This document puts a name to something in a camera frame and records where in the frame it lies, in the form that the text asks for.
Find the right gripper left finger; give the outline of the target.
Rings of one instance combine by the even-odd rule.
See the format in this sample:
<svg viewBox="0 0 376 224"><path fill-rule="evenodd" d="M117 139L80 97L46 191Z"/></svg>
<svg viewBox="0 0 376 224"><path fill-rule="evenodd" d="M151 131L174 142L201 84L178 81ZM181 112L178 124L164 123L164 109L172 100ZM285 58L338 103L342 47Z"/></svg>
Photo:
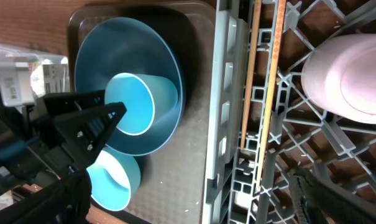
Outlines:
<svg viewBox="0 0 376 224"><path fill-rule="evenodd" d="M91 182L81 170L0 210L0 224L86 223Z"/></svg>

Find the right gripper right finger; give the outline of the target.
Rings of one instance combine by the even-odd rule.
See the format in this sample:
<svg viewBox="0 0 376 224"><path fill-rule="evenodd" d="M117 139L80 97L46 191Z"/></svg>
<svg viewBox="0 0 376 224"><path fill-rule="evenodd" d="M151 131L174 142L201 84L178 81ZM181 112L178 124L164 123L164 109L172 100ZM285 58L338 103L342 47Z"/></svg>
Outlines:
<svg viewBox="0 0 376 224"><path fill-rule="evenodd" d="M299 223L376 223L376 205L318 178L309 169L289 171L289 191Z"/></svg>

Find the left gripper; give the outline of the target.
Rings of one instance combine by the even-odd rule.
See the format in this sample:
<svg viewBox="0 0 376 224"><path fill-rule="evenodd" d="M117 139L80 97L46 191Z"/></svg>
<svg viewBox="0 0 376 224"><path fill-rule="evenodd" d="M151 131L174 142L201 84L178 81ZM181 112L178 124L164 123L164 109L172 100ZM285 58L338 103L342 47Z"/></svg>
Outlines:
<svg viewBox="0 0 376 224"><path fill-rule="evenodd" d="M90 166L126 113L104 90L49 93L21 114L0 104L0 196L46 169L61 178Z"/></svg>

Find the light blue bowl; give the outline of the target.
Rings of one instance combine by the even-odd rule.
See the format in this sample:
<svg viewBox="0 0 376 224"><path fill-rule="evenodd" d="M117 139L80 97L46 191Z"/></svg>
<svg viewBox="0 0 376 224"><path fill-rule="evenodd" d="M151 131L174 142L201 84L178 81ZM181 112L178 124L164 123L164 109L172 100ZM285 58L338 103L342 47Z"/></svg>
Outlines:
<svg viewBox="0 0 376 224"><path fill-rule="evenodd" d="M103 148L86 170L91 180L91 197L103 208L114 212L128 206L141 181L135 158L109 147Z"/></svg>

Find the light blue cup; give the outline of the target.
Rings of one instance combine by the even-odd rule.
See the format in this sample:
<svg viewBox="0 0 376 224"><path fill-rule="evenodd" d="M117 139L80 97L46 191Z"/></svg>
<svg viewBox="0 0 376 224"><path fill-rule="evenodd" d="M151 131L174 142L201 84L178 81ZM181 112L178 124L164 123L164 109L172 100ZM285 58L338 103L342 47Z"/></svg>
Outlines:
<svg viewBox="0 0 376 224"><path fill-rule="evenodd" d="M108 82L104 102L123 103L127 111L117 129L124 134L138 136L176 107L178 92L173 82L165 77L119 73Z"/></svg>

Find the pink cup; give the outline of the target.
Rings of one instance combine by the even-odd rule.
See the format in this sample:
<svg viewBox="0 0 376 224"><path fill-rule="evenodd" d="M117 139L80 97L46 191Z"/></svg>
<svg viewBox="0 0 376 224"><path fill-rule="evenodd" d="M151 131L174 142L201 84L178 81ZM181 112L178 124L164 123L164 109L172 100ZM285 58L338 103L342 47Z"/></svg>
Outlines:
<svg viewBox="0 0 376 224"><path fill-rule="evenodd" d="M303 65L301 84L316 106L353 121L376 124L376 34L326 40Z"/></svg>

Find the wooden chopstick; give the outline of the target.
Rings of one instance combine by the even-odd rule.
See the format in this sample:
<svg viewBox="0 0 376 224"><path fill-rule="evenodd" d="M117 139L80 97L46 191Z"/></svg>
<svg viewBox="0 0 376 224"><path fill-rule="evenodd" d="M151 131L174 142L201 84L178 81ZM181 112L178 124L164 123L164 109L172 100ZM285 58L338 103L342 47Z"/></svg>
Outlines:
<svg viewBox="0 0 376 224"><path fill-rule="evenodd" d="M276 75L277 75L277 70L278 70L278 58L280 54L280 45L282 42L283 23L284 23L284 18L285 18L286 4L287 4L287 0L278 0L277 17L276 17L276 22L275 22L275 30L273 33L273 44L272 44L272 51L271 51L272 56L270 58L271 59L270 73L269 73L269 78L268 78L268 87L267 87L265 107L264 107L263 129L262 129L262 135L260 138L259 162L257 165L256 185L255 185L256 192L259 192L261 189L260 183L262 180L265 153L266 153L267 144L268 144L268 134L270 130L273 96L274 96Z"/></svg>
<svg viewBox="0 0 376 224"><path fill-rule="evenodd" d="M252 97L252 82L254 79L255 58L257 53L257 43L259 36L260 13L262 8L262 0L255 0L252 14L252 28L250 35L250 50L247 63L247 77L245 82L244 108L242 115L241 130L241 149L244 149L245 138L247 134L247 123L249 119L250 102Z"/></svg>

